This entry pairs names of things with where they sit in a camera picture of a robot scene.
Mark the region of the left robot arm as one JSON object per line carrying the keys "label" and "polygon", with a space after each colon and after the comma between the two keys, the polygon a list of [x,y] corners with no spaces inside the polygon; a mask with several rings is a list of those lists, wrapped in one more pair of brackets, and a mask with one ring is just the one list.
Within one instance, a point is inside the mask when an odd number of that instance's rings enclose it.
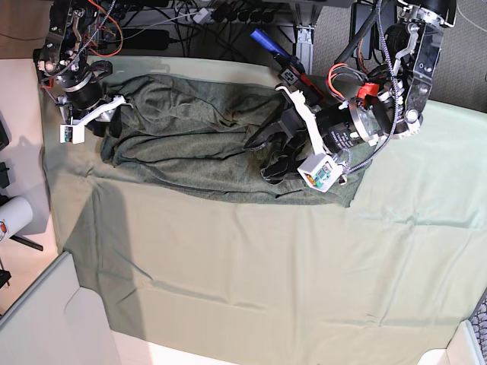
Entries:
{"label": "left robot arm", "polygon": [[352,160],[361,144],[382,151],[393,139],[415,135],[432,89],[444,29],[456,19],[454,1],[378,1],[329,68],[324,85],[264,31],[252,38],[280,65],[276,90],[284,102],[247,141],[269,149],[265,181],[303,179],[320,192],[344,184],[371,159]]}

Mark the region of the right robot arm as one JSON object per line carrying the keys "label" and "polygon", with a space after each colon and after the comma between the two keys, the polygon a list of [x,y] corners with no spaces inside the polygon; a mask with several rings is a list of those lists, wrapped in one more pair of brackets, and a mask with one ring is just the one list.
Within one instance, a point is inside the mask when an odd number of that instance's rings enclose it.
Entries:
{"label": "right robot arm", "polygon": [[115,1],[103,6],[99,1],[54,1],[49,10],[49,31],[44,44],[33,51],[38,85],[60,109],[60,142],[80,144],[85,130],[104,135],[116,110],[128,101],[111,96],[103,85],[113,73],[108,55],[89,62],[97,39],[106,23],[116,26],[111,13]]}

